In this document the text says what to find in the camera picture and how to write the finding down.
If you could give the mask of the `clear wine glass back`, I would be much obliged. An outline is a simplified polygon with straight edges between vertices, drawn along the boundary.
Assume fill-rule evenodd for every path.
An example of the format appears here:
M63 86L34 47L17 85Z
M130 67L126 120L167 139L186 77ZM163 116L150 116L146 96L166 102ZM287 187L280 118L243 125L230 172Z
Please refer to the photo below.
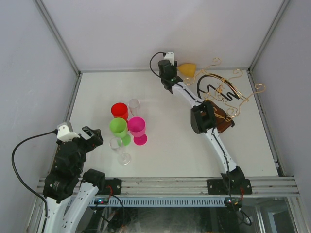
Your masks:
M124 152L124 143L120 138L114 137L110 139L110 148L117 154L119 164L125 166L131 162L131 156Z

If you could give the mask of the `clear wine glass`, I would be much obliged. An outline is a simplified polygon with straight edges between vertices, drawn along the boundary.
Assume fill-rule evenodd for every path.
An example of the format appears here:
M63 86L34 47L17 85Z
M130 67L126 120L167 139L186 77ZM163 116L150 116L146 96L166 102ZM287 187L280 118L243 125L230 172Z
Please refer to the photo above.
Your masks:
M134 117L140 116L140 102L138 99L131 99L128 102L129 110Z
M124 143L120 138L114 137L110 139L110 148L117 154L119 164L125 166L131 162L131 156L124 152Z

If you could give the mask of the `yellow wine glass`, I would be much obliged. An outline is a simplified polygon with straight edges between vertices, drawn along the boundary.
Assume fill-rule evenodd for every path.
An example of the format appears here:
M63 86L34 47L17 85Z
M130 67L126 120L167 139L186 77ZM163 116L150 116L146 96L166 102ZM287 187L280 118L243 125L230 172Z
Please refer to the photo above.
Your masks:
M196 73L197 65L192 63L185 63L179 65L177 69L182 75L193 78Z

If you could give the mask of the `green wine glass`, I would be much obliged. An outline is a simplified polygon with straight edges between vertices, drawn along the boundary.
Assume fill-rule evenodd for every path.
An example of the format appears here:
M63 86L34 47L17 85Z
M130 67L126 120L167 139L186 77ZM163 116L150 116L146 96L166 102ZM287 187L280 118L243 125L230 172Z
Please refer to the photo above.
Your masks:
M125 146L131 143L131 136L128 134L127 121L123 118L114 118L109 124L109 129L115 137L122 140Z

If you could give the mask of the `red wine glass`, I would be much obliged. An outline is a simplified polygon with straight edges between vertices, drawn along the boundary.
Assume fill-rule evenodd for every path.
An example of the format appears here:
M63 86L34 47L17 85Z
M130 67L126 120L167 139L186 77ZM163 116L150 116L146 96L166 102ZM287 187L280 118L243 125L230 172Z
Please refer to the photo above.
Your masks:
M128 107L125 103L122 102L115 103L111 107L111 114L114 118L122 118L127 121L129 117Z

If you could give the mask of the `pink wine glass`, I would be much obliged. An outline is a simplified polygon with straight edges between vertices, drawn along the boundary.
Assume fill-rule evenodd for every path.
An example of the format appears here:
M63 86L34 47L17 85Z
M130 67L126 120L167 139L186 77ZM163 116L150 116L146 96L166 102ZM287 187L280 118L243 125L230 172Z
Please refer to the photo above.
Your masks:
M146 131L146 123L145 120L141 117L133 117L128 121L128 130L134 137L134 143L136 145L142 146L144 145L148 137L145 134Z

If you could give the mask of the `clear wine glass front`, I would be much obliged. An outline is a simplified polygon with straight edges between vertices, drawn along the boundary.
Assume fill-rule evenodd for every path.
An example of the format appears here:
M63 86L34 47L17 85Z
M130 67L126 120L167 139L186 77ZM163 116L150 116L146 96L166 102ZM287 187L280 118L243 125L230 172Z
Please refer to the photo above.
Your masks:
M138 99L131 99L128 102L129 110L134 117L140 116L140 102Z

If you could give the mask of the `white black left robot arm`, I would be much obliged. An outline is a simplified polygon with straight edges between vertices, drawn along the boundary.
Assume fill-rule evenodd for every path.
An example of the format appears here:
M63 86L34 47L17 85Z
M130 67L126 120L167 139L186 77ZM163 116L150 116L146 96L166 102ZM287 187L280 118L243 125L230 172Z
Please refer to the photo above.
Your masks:
M87 153L104 143L100 129L84 126L83 138L70 124L57 127L57 151L49 175L44 180L44 233L73 233L90 201L106 190L105 174L83 172Z

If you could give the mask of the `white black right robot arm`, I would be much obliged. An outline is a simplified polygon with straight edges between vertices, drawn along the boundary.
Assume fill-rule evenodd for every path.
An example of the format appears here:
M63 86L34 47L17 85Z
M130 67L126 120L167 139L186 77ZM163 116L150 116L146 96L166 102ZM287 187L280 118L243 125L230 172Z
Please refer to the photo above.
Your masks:
M167 59L161 60L158 67L158 76L164 88L173 95L181 94L190 103L191 127L196 134L202 134L214 149L224 190L228 194L240 192L245 182L245 175L225 148L217 129L218 126L224 125L225 120L218 123L212 102L200 99L183 83L177 75L177 62L171 64Z

